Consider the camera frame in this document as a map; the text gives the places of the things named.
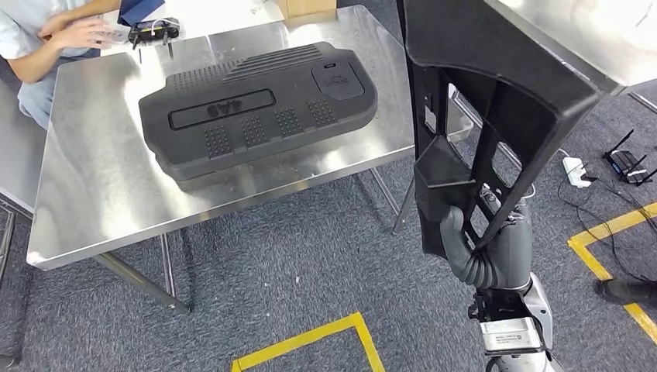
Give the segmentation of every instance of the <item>person's arm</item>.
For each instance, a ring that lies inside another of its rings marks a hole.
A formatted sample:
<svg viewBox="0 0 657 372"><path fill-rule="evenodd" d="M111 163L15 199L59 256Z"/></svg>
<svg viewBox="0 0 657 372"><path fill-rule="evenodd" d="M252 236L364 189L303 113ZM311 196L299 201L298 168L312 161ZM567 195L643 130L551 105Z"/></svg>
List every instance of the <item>person's arm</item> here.
<svg viewBox="0 0 657 372"><path fill-rule="evenodd" d="M100 48L98 42L110 41L100 19L81 21L58 32L37 51L27 56L7 60L14 74L23 82L32 84L41 80L53 68L64 48Z"/></svg>
<svg viewBox="0 0 657 372"><path fill-rule="evenodd" d="M39 38L48 40L52 35L62 31L72 22L91 16L98 16L119 8L121 0L92 0L91 2L54 15L39 31Z"/></svg>

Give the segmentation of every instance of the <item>black cable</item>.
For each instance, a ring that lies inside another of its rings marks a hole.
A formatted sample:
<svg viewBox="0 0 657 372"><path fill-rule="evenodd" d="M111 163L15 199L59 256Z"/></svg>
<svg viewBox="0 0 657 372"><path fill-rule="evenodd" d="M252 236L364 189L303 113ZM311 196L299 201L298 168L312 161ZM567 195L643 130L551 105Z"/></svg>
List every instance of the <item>black cable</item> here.
<svg viewBox="0 0 657 372"><path fill-rule="evenodd" d="M592 211L590 211L589 209L586 209L586 208L583 207L583 206L584 206L584 205L585 205L585 204L591 199L591 197L593 196L593 193L594 193L596 190L591 190L591 192L589 192L589 194L588 194L588 195L586 196L586 198L584 199L584 202L579 203L579 204L577 204L577 203L575 203L575 202L573 202L573 201L566 200L566 199L564 199L564 198L561 196L561 189L562 189L562 186L563 186L563 184L566 182L566 180L568 179L568 175L570 174L570 172L568 172L568 174L563 178L563 180L562 180L561 183L559 184L559 187L557 188L557 192L556 192L556 194L557 194L557 198L559 198L559 200L561 200L562 202L566 203L567 205L570 205L570 206L574 207L575 210L576 210L577 219L579 220L580 225L581 225L581 226L582 226L582 227L583 227L583 228L584 228L584 229L585 229L585 230L586 230L586 231L587 231L587 232L588 232L593 238L595 238L596 240L602 242L602 244L604 244L605 246L609 246L609 247L611 248L611 253L612 253L612 255L614 256L614 260L616 261L616 263L618 264L618 266L621 268L621 270L623 270L624 273L626 273L626 274L627 274L628 276L630 276L630 277L633 277L633 278L634 278L635 280L637 280L637 281L641 281L641 282L645 282L645 283L650 283L650 284L657 284L657 281L654 281L654 280L648 279L648 278L647 278L646 276L644 276L644 275L634 274L634 273L632 273L628 268L626 268L626 266L621 262L621 259L618 257L618 253L617 253L617 248L618 248L618 246L617 246L617 244L616 244L616 239L614 238L614 234L613 234L613 232L611 231L611 227L609 226L609 224L608 224L605 220L603 220L601 217L599 217L598 215L596 215L595 213L593 213ZM632 196L632 195L628 195L628 197L626 197L623 193L621 193L620 191L618 191L618 190L616 190L615 188L611 187L607 182L605 182L604 180L601 180L601 179L598 179L598 180L597 180L596 182L594 182L593 184L602 184L602 185L604 186L604 190L605 190L605 191L609 192L610 194L612 194L612 195L614 195L614 196L616 196L616 197L618 197L618 198L621 198L623 201L627 202L629 205L631 205L631 206L633 206L635 209L637 209L637 210L638 210L638 211L644 216L645 220L648 222L648 225L652 228L652 231L654 232L654 234L657 235L657 223L655 223L655 221L652 220L652 217L650 216L650 213L648 213L648 211L646 211L645 208L643 208L643 205L641 205L641 203L639 203L639 202L636 200L636 198L634 198L634 196ZM607 231L609 232L609 237L611 238L611 244L609 244L609 242L607 242L606 240L604 240L604 239L600 239L600 238L598 238L597 236L595 236L595 234L593 234L593 232L589 229L589 227L586 226L586 223L584 223L584 221L582 220L581 212L585 212L586 214L590 215L590 216L593 217L594 219L596 219L596 220L598 220L599 222L601 222L601 224L604 225L604 226L607 228Z"/></svg>

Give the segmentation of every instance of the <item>black plastic engine cover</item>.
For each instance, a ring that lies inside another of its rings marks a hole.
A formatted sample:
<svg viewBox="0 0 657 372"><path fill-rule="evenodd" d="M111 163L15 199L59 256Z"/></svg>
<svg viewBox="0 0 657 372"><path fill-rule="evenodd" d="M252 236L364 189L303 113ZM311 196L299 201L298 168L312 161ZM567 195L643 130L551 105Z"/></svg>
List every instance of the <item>black plastic engine cover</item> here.
<svg viewBox="0 0 657 372"><path fill-rule="evenodd" d="M139 110L182 181L362 128L377 90L353 51L316 43L171 75Z"/></svg>

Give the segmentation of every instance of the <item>black plastic panel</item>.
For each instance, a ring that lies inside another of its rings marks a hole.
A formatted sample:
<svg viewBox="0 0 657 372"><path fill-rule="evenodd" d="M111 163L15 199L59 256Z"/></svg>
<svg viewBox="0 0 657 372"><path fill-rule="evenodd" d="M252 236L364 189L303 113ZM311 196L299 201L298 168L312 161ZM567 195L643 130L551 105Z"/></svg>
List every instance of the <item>black plastic panel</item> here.
<svg viewBox="0 0 657 372"><path fill-rule="evenodd" d="M397 0L397 4L411 82L418 159L415 194L423 247L445 256L440 222L448 207L456 206L464 212L464 235L477 250L486 249L601 94L482 0ZM448 84L483 120L471 168L462 164L445 139ZM424 125L425 107L436 117L435 133ZM513 185L506 185L493 168L500 142L518 155L522 165ZM478 236L470 218L476 206L485 207L479 196L484 184L496 191L501 207L497 213L482 210L489 224Z"/></svg>
<svg viewBox="0 0 657 372"><path fill-rule="evenodd" d="M169 76L139 109L182 181L362 128L377 90L354 52L316 43Z"/></svg>

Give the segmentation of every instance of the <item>black shoe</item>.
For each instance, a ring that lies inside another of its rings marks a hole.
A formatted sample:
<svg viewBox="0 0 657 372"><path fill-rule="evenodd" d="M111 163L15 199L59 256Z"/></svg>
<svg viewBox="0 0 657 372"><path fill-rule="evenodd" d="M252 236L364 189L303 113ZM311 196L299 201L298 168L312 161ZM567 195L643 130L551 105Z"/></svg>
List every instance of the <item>black shoe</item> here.
<svg viewBox="0 0 657 372"><path fill-rule="evenodd" d="M605 301L619 305L649 302L657 298L657 286L649 282L609 279L598 281L596 289Z"/></svg>

